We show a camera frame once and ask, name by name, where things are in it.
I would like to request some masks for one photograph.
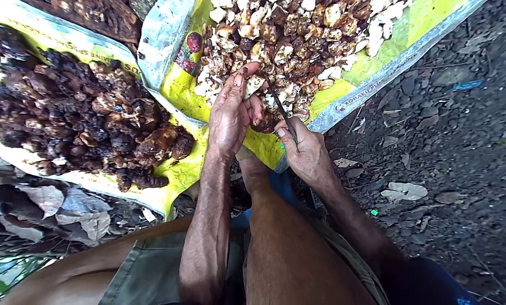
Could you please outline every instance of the knife blade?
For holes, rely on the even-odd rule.
[[[281,101],[279,100],[279,97],[276,94],[276,91],[273,89],[272,83],[268,79],[268,75],[264,75],[264,80],[268,84],[268,91],[270,94],[272,94],[274,101],[277,103],[277,107],[279,108],[279,112],[281,112],[281,115],[283,116],[283,119],[285,120],[285,123],[287,123],[287,127],[289,128],[290,134],[292,135],[292,138],[294,139],[294,142],[298,144],[298,138],[296,137],[296,131],[294,130],[294,127],[290,124],[289,116],[285,112],[285,109],[283,108],[283,105],[281,104]]]

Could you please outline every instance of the dry leaf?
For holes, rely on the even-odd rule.
[[[97,241],[108,232],[110,216],[107,212],[98,213],[96,218],[80,221],[80,225],[89,239]]]
[[[428,194],[425,187],[417,184],[402,184],[391,182],[388,184],[388,190],[382,191],[381,195],[388,198],[392,202],[400,200],[419,200]]]
[[[31,201],[37,204],[38,207],[44,211],[44,217],[42,219],[55,215],[65,199],[63,193],[55,186],[16,187],[20,191],[25,192]]]
[[[358,161],[353,161],[345,158],[339,158],[337,160],[334,160],[334,164],[336,164],[337,167],[341,168],[349,167],[356,163],[358,163]]]
[[[406,170],[411,170],[411,158],[409,154],[401,155],[401,162],[404,164]]]
[[[67,189],[67,197],[62,208],[75,213],[100,213],[110,211],[112,208],[103,200],[88,196],[81,189]]]
[[[42,236],[44,236],[44,233],[36,228],[37,225],[18,220],[11,215],[0,216],[0,223],[5,227],[6,231],[14,233],[21,238],[32,240],[35,243],[39,242]]]

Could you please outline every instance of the hairy leg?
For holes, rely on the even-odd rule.
[[[26,278],[1,304],[98,304],[136,240],[184,232],[190,220],[183,217],[145,228],[60,260]]]
[[[374,304],[353,271],[270,187],[256,157],[240,162],[252,198],[248,304]]]

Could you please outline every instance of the red fruit illustration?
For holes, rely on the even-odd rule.
[[[200,48],[202,47],[202,36],[200,36],[197,32],[190,33],[187,37],[187,46],[193,53],[200,51]]]

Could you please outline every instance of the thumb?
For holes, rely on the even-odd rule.
[[[281,138],[281,142],[283,142],[283,146],[285,147],[287,155],[295,155],[298,152],[298,147],[292,138],[290,131],[287,128],[279,127],[277,128],[277,134]]]

